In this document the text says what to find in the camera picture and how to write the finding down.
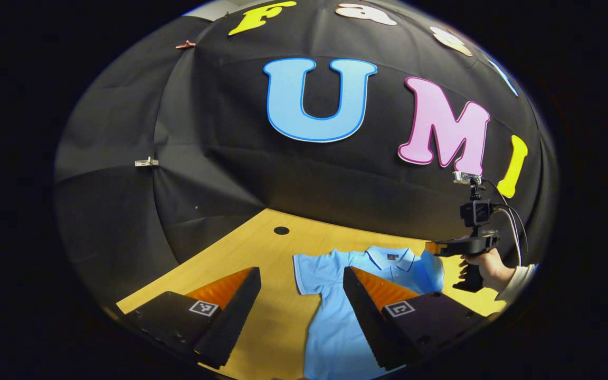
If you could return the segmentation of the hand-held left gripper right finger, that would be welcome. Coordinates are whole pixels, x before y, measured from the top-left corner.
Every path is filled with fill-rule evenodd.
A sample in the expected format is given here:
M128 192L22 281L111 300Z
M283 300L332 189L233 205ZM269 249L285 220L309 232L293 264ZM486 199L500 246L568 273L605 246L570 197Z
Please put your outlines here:
M429 360L487 324L442 292L423 295L350 265L343 289L379 367Z

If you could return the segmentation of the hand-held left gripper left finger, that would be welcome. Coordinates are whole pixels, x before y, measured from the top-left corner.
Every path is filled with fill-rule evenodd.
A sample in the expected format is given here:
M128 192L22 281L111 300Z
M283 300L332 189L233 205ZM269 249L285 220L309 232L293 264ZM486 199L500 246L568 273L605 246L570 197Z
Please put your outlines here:
M219 369L229 361L260 290L260 268L248 267L184 295L164 291L125 313L125 320L175 356Z

